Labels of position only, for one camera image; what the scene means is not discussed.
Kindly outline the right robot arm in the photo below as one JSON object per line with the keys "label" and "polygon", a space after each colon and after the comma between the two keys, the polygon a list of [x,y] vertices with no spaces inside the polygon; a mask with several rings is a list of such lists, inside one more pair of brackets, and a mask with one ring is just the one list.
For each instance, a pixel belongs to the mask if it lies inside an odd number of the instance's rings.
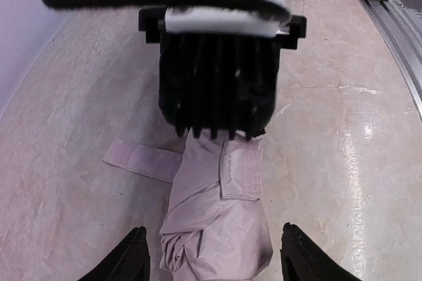
{"label": "right robot arm", "polygon": [[286,0],[176,0],[141,9],[139,30],[162,50],[296,50],[307,19]]}

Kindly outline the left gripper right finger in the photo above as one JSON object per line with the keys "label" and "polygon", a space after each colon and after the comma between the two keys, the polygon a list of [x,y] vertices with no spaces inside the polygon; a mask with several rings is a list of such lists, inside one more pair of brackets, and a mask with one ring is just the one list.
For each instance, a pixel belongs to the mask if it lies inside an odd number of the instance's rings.
{"label": "left gripper right finger", "polygon": [[332,260],[299,226],[283,226],[280,250],[284,280],[360,281]]}

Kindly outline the pink folding umbrella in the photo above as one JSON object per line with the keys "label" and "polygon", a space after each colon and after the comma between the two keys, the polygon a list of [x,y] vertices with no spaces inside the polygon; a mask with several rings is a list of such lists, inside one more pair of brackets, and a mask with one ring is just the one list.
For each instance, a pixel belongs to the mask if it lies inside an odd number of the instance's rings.
{"label": "pink folding umbrella", "polygon": [[171,184],[160,266],[174,280],[252,280],[270,264],[261,142],[203,131],[180,154],[124,139],[104,154],[109,165]]}

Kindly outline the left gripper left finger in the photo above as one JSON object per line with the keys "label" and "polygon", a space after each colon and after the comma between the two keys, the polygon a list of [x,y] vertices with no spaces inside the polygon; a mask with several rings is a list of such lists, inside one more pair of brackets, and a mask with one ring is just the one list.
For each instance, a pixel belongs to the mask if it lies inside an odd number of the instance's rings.
{"label": "left gripper left finger", "polygon": [[149,281],[150,254],[146,228],[133,228],[116,247],[79,281]]}

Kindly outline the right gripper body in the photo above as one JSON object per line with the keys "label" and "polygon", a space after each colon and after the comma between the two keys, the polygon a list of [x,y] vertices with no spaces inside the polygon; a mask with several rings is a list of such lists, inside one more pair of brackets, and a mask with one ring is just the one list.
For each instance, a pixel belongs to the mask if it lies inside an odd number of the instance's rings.
{"label": "right gripper body", "polygon": [[226,11],[211,7],[177,10],[147,7],[139,10],[138,29],[146,42],[156,44],[162,34],[216,34],[254,36],[275,41],[282,49],[297,49],[298,40],[306,38],[307,18],[293,15],[289,22],[278,24],[245,11]]}

